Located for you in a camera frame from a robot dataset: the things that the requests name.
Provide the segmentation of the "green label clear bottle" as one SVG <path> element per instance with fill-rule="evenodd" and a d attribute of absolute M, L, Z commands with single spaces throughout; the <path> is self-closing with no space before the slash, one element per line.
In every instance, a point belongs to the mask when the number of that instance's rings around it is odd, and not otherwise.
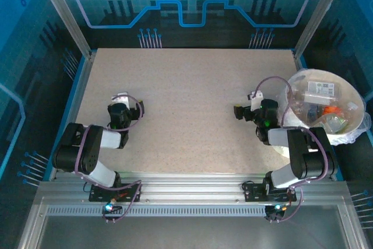
<path fill-rule="evenodd" d="M 325 130 L 329 134 L 337 134 L 347 127 L 348 121 L 336 114 L 325 115 Z"/>

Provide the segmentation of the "small lit connector board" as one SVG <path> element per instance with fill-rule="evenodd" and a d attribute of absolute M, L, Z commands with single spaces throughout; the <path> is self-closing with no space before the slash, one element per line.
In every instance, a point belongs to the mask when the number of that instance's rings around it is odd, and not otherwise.
<path fill-rule="evenodd" d="M 284 212 L 286 209 L 287 209 L 287 205 L 282 205 L 282 204 L 266 205 L 265 206 L 265 212 L 266 213 Z"/>
<path fill-rule="evenodd" d="M 122 206 L 109 202 L 103 207 L 103 214 L 119 213 L 121 210 Z"/>

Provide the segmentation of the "grey metal front panel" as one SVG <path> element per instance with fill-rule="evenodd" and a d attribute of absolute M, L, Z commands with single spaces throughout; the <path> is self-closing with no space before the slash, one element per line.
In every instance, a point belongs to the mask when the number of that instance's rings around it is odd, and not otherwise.
<path fill-rule="evenodd" d="M 373 230 L 341 206 L 303 206 L 281 223 L 224 216 L 47 216 L 28 223 L 15 249 L 373 249 Z"/>

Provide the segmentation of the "aluminium table side rail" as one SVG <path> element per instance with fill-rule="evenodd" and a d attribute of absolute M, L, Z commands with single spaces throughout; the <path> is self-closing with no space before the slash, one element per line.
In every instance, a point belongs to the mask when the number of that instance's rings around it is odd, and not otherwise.
<path fill-rule="evenodd" d="M 66 126 L 70 122 L 76 121 L 96 54 L 97 50 L 93 50 L 91 53 L 91 57 L 89 59 L 82 58 L 79 63 L 78 70 L 76 71 L 71 91 L 66 102 L 59 130 L 57 132 L 55 142 L 52 147 L 51 156 L 48 161 L 46 171 L 44 173 L 43 181 L 51 181 L 55 177 L 56 169 L 52 166 L 52 157 L 64 133 Z"/>

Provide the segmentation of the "aluminium front rail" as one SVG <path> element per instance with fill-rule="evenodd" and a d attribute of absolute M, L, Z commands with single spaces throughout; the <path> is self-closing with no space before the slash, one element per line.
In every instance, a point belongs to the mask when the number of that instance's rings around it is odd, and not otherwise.
<path fill-rule="evenodd" d="M 71 173 L 57 172 L 53 181 L 42 182 L 35 204 L 88 204 L 83 181 Z M 121 173 L 122 181 L 141 180 L 142 205 L 242 205 L 245 202 L 241 184 L 259 183 L 263 174 L 229 173 Z M 302 185 L 304 206 L 350 205 L 350 192 L 344 181 L 314 181 Z"/>

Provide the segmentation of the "aluminium frame post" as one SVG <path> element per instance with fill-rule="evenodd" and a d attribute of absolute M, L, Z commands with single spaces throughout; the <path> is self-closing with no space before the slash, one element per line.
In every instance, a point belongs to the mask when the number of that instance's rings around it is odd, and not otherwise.
<path fill-rule="evenodd" d="M 92 50 L 86 41 L 66 0 L 50 0 L 85 59 L 90 59 Z"/>
<path fill-rule="evenodd" d="M 313 35 L 315 34 L 317 28 L 319 27 L 323 17 L 326 15 L 327 11 L 330 9 L 331 4 L 334 0 L 319 0 L 315 10 L 313 11 L 310 20 L 305 26 L 296 46 L 294 49 L 295 60 L 300 60 L 303 52 L 305 51 L 308 43 L 311 41 Z"/>

